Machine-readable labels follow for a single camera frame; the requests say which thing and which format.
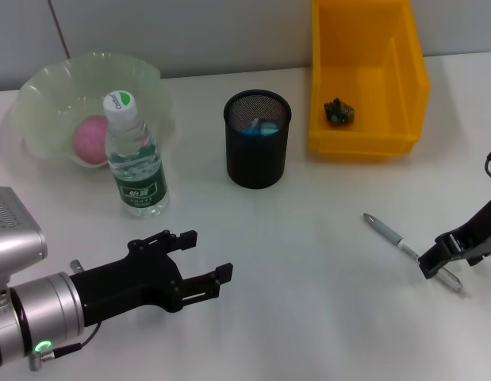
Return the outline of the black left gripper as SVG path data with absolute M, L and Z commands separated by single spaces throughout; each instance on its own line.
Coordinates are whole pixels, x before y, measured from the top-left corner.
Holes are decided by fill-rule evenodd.
M 194 303 L 218 298 L 232 279 L 231 263 L 182 281 L 168 253 L 197 244 L 198 233 L 180 235 L 164 230 L 128 243 L 126 257 L 71 276 L 82 304 L 85 325 L 94 325 L 141 306 L 158 306 L 175 313 Z

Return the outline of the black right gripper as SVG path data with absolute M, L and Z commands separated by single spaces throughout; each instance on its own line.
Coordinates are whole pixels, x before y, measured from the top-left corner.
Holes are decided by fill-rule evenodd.
M 491 200 L 454 232 L 437 237 L 434 245 L 419 258 L 419 267 L 424 277 L 431 279 L 452 261 L 468 258 L 468 264 L 475 266 L 490 254 Z

